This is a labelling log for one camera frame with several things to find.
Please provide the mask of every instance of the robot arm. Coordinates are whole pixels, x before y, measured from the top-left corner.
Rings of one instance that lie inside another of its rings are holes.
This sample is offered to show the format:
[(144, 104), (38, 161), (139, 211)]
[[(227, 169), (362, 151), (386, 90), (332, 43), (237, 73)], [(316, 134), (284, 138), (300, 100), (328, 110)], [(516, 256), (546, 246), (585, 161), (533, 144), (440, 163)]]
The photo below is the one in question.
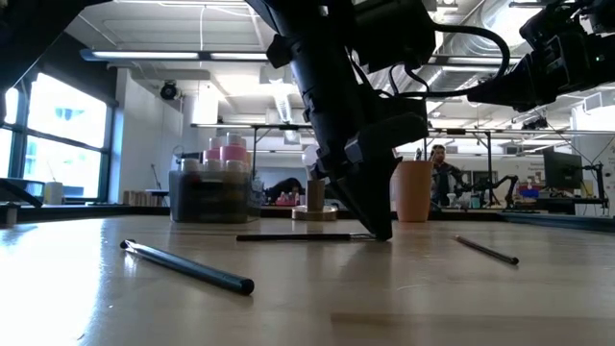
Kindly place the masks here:
[(504, 197), (504, 199), (506, 200), (506, 208), (511, 209), (514, 207), (514, 199), (512, 198), (512, 193), (515, 190), (515, 186), (517, 185), (517, 182), (519, 182), (519, 177), (517, 177), (516, 175), (507, 175), (501, 178), (496, 183), (491, 183), (487, 179), (481, 179), (478, 182), (476, 182), (474, 185), (467, 185), (464, 188), (457, 189), (455, 193), (478, 191), (480, 192), (480, 204), (485, 205), (486, 202), (484, 201), (484, 191), (486, 190), (492, 191), (494, 188), (500, 187), (500, 185), (502, 185), (503, 183), (507, 181), (510, 181), (510, 186), (508, 187), (508, 192), (506, 193), (506, 196)]
[[(85, 6), (105, 1), (9, 0), (0, 13), (0, 92), (28, 71)], [(500, 37), (432, 23), (421, 0), (367, 0), (356, 6), (351, 0), (247, 3), (277, 33), (267, 50), (269, 61), (275, 67), (290, 64), (301, 91), (305, 119), (320, 144), (311, 174), (327, 178), (337, 198), (379, 240), (392, 234), (389, 181), (399, 161), (392, 148), (428, 135), (427, 97), (467, 95), (471, 101), (525, 111), (559, 94), (615, 81), (615, 36), (588, 35), (578, 22), (588, 15), (598, 33), (614, 32), (615, 0), (549, 5), (521, 29), (534, 51), (508, 74), (509, 52)], [(381, 98), (381, 90), (372, 89), (350, 58), (357, 53), (368, 72), (398, 63), (411, 72), (429, 60), (436, 30), (494, 40), (503, 54), (496, 76), (465, 90)], [(0, 97), (2, 120), (3, 108)]]

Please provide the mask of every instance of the computer monitor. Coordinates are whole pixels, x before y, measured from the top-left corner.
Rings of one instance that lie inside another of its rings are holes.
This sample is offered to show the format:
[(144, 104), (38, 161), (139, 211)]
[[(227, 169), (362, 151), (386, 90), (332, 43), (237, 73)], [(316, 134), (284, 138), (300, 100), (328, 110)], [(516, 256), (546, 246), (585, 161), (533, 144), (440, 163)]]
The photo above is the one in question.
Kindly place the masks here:
[(579, 155), (545, 152), (543, 156), (547, 187), (580, 188), (583, 181), (583, 164)]

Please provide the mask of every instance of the window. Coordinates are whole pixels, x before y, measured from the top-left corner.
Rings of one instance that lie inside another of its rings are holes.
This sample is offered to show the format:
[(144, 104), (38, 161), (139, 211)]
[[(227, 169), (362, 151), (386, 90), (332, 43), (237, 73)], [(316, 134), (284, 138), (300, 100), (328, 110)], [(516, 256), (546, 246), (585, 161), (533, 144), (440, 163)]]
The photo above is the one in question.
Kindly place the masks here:
[(101, 153), (28, 136), (24, 179), (62, 182), (65, 197), (96, 198)]
[(16, 88), (12, 87), (5, 94), (5, 100), (7, 102), (7, 116), (4, 118), (4, 122), (7, 124), (14, 124), (17, 120), (17, 106), (19, 104), (19, 92)]
[(102, 148), (107, 105), (42, 73), (32, 83), (28, 128)]
[(0, 130), (0, 178), (9, 177), (9, 164), (11, 162), (12, 132)]

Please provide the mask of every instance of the black cable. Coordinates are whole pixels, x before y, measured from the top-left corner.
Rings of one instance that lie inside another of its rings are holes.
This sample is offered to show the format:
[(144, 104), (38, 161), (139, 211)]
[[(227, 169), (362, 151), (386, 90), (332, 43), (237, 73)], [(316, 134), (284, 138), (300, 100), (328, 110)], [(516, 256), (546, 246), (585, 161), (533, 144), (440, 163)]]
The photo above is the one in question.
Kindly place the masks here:
[(391, 84), (391, 88), (393, 89), (393, 94), (396, 96), (400, 94), (400, 90), (397, 88), (397, 85), (395, 84), (395, 79), (393, 78), (393, 69), (395, 69), (395, 67), (397, 67), (398, 65), (399, 63), (396, 63), (392, 65), (391, 68), (388, 69), (388, 83)]
[(393, 95), (391, 95), (390, 92), (384, 91), (384, 90), (377, 90), (378, 95), (386, 95), (388, 97), (394, 97)]
[(369, 80), (367, 79), (367, 76), (365, 75), (365, 72), (363, 72), (363, 70), (361, 69), (361, 67), (358, 65), (357, 62), (355, 62), (355, 59), (350, 56), (350, 63), (353, 65), (353, 67), (355, 68), (355, 71), (358, 74), (358, 77), (361, 79), (361, 81), (367, 85), (367, 86), (371, 86), (371, 83), (369, 83)]
[(603, 147), (603, 149), (600, 151), (600, 153), (598, 153), (598, 155), (596, 155), (596, 157), (591, 160), (591, 165), (594, 165), (594, 162), (600, 157), (600, 155), (603, 154), (604, 150), (606, 150), (606, 148), (608, 148), (609, 145), (611, 145), (611, 142), (613, 141), (613, 139), (615, 139), (615, 136), (613, 136), (607, 143), (606, 145)]
[[(577, 149), (577, 148), (573, 145), (573, 143), (572, 143), (570, 140), (568, 140), (568, 138), (566, 138), (565, 136), (562, 136), (562, 135), (561, 135), (561, 133), (560, 133), (558, 130), (556, 130), (556, 129), (555, 129), (555, 127), (553, 127), (553, 126), (552, 126), (549, 122), (547, 122), (547, 125), (549, 125), (549, 127), (550, 127), (553, 131), (555, 131), (555, 133), (556, 133), (558, 136), (560, 136), (560, 137), (561, 137), (561, 138), (562, 138), (562, 139), (563, 139), (566, 143), (568, 143), (568, 145), (570, 145), (570, 147), (571, 147), (571, 148), (573, 148), (573, 150), (574, 150), (575, 152), (577, 152), (577, 154), (579, 154), (582, 158), (584, 158), (586, 161), (588, 161), (588, 162), (591, 164), (591, 162), (592, 162), (592, 161), (590, 161), (589, 159), (587, 159), (587, 157), (586, 157), (586, 156), (584, 156), (584, 155), (583, 155), (583, 153), (581, 153), (581, 152), (580, 152), (580, 150), (579, 150), (579, 149)], [(590, 172), (592, 172), (592, 175), (594, 175), (594, 178), (596, 178), (596, 175), (594, 174), (594, 171), (590, 171)]]
[(416, 73), (414, 73), (414, 72), (412, 72), (412, 71), (408, 71), (408, 72), (406, 72), (406, 74), (407, 74), (407, 75), (408, 75), (411, 79), (413, 79), (413, 80), (415, 80), (416, 82), (418, 82), (418, 83), (422, 84), (423, 86), (425, 86), (425, 88), (426, 88), (426, 91), (427, 91), (427, 92), (431, 92), (430, 85), (429, 85), (429, 84), (427, 84), (427, 82), (425, 82), (425, 80), (424, 80), (423, 78), (419, 77)]
[(477, 86), (472, 86), (468, 88), (464, 88), (462, 90), (453, 90), (453, 91), (429, 91), (429, 92), (420, 92), (420, 91), (412, 91), (412, 92), (403, 92), (399, 96), (401, 97), (456, 97), (467, 95), (471, 91), (478, 91), (484, 88), (489, 87), (489, 82), (496, 81), (500, 79), (508, 69), (508, 64), (510, 63), (510, 50), (508, 49), (508, 45), (506, 41), (504, 41), (499, 35), (496, 33), (489, 31), (483, 28), (477, 27), (469, 27), (469, 26), (460, 26), (460, 25), (444, 25), (433, 23), (433, 29), (443, 32), (443, 33), (456, 33), (456, 34), (470, 34), (475, 36), (484, 37), (492, 40), (498, 45), (500, 48), (500, 52), (502, 52), (502, 62), (500, 63), (500, 68), (498, 69), (498, 73), (490, 80), (485, 83), (479, 84)]

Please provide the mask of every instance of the table surface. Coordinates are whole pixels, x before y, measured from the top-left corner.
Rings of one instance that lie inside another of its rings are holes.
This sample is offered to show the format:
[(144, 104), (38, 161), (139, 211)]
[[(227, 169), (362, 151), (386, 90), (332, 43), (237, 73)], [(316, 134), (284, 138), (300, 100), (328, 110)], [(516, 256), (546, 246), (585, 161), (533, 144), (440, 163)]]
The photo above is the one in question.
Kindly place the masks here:
[[(394, 224), (385, 243), (235, 243), (356, 221), (173, 225), (126, 216), (0, 230), (0, 345), (613, 345), (615, 237)], [(521, 260), (518, 269), (452, 240)], [(250, 297), (120, 250), (125, 238), (252, 278)]]

